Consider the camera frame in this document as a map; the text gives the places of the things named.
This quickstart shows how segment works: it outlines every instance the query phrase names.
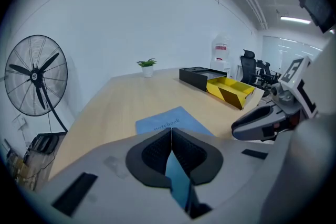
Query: standing fan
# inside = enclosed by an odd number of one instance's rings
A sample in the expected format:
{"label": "standing fan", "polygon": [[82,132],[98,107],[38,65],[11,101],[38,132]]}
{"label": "standing fan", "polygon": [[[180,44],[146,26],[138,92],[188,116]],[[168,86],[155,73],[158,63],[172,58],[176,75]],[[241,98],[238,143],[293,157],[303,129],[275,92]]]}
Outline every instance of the standing fan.
{"label": "standing fan", "polygon": [[55,112],[68,80],[68,67],[61,48],[41,35],[21,40],[10,53],[5,70],[6,92],[13,106],[28,116]]}

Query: black office chair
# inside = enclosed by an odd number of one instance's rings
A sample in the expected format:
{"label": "black office chair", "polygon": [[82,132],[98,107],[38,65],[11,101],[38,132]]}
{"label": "black office chair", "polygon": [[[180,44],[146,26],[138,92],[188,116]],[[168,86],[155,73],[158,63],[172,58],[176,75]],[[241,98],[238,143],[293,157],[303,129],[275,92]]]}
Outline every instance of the black office chair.
{"label": "black office chair", "polygon": [[280,74],[275,72],[275,75],[271,75],[271,71],[269,70],[270,63],[268,62],[265,62],[265,63],[266,64],[264,65],[264,70],[267,75],[267,77],[265,77],[264,79],[265,83],[270,84],[270,85],[278,83],[278,78],[280,77]]}
{"label": "black office chair", "polygon": [[[264,90],[265,92],[262,95],[262,97],[266,97],[267,95],[270,94],[270,91],[263,86],[265,75],[256,74],[257,62],[256,59],[254,59],[254,57],[255,57],[254,52],[250,50],[244,50],[244,55],[240,57],[240,60],[242,62],[241,67],[243,69],[243,78],[241,82]],[[257,77],[261,78],[260,84],[256,84]]]}
{"label": "black office chair", "polygon": [[257,67],[260,68],[259,75],[263,75],[265,72],[264,72],[264,63],[262,60],[257,60]]}

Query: electrical outlet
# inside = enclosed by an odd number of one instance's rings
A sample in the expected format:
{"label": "electrical outlet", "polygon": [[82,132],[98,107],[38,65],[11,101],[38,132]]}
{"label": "electrical outlet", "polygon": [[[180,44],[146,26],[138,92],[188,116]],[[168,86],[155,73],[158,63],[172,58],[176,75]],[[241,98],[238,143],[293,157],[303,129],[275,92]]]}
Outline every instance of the electrical outlet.
{"label": "electrical outlet", "polygon": [[15,129],[16,129],[16,130],[19,130],[19,129],[21,129],[21,127],[22,127],[23,125],[26,124],[26,120],[25,120],[25,118],[20,114],[20,115],[17,116],[15,119],[13,119],[12,123],[13,123]]}

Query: black box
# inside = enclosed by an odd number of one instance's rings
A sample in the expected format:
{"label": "black box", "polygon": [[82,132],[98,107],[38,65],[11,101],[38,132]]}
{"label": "black box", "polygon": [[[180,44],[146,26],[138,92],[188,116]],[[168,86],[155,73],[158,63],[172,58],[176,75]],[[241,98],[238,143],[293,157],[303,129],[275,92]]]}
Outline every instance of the black box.
{"label": "black box", "polygon": [[180,69],[180,80],[206,91],[207,81],[226,77],[227,73],[204,67],[189,67]]}

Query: small white pot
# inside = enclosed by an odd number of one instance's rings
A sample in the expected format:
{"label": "small white pot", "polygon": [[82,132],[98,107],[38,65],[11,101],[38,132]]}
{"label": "small white pot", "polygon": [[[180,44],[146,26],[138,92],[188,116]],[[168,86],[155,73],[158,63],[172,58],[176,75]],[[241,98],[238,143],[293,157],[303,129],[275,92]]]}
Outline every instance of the small white pot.
{"label": "small white pot", "polygon": [[143,73],[143,76],[145,78],[152,77],[153,76],[153,72],[154,72],[153,66],[151,66],[151,67],[142,67],[142,73]]}

